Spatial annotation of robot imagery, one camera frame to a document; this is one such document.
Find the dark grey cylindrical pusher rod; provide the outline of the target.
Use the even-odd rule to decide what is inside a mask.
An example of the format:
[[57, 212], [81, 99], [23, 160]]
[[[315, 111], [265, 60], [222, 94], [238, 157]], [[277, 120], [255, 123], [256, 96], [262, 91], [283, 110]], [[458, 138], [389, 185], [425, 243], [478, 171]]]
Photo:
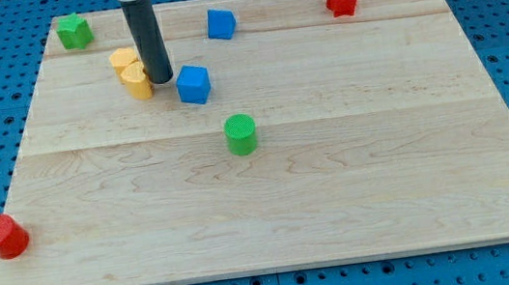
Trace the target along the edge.
[[156, 21], [152, 0], [127, 1], [121, 8], [148, 78], [153, 84], [170, 81], [173, 69]]

